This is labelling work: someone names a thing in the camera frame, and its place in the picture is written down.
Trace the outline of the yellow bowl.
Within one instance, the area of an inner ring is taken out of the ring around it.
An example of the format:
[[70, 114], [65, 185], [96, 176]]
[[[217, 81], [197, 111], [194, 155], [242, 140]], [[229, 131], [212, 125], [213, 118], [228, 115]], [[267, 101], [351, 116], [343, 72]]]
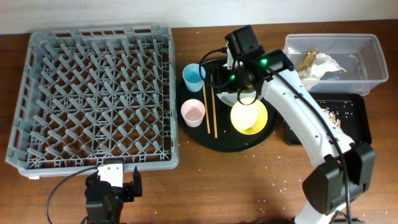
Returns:
[[262, 131], [268, 122], [268, 110], [260, 100], [242, 98], [236, 102], [230, 114], [233, 127], [245, 135]]

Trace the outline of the pink plastic cup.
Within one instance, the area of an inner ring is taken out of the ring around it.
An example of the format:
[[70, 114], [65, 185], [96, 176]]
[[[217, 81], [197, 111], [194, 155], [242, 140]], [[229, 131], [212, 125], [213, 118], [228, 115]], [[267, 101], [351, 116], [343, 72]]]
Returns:
[[181, 107], [181, 114], [189, 127], [196, 128], [201, 125], [205, 116], [205, 105], [200, 100], [187, 100]]

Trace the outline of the white napkin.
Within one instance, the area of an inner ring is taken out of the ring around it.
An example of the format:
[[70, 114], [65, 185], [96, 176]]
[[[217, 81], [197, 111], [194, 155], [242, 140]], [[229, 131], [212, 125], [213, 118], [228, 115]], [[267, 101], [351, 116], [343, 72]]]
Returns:
[[303, 72], [298, 72], [301, 80], [321, 80], [328, 72], [346, 72], [346, 69], [338, 64], [330, 55], [317, 53], [311, 66]]

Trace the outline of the food scraps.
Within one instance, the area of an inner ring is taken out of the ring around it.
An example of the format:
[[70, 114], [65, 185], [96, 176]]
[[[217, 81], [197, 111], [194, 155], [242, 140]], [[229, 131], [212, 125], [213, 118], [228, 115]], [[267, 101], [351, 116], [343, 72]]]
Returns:
[[337, 118], [336, 114], [333, 111], [330, 111], [328, 108], [323, 108], [323, 112], [329, 117], [332, 123], [338, 128], [341, 129], [341, 120]]

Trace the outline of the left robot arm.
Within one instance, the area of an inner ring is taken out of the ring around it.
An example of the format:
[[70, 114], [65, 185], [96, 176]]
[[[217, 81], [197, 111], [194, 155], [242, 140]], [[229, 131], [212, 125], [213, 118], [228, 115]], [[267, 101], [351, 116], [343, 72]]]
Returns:
[[134, 169], [132, 181], [124, 183], [124, 160], [108, 159], [86, 178], [88, 223], [119, 223], [125, 202], [142, 196], [142, 180]]

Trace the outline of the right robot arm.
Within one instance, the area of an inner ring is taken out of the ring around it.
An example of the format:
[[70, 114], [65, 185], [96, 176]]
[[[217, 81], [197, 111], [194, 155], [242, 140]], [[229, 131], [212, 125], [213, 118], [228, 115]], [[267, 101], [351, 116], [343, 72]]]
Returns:
[[303, 181], [307, 201], [295, 223], [351, 223], [351, 202], [369, 189], [376, 153], [356, 143], [323, 112], [281, 49], [266, 52], [251, 26], [225, 36], [229, 82], [252, 87], [285, 119], [305, 148], [314, 171]]

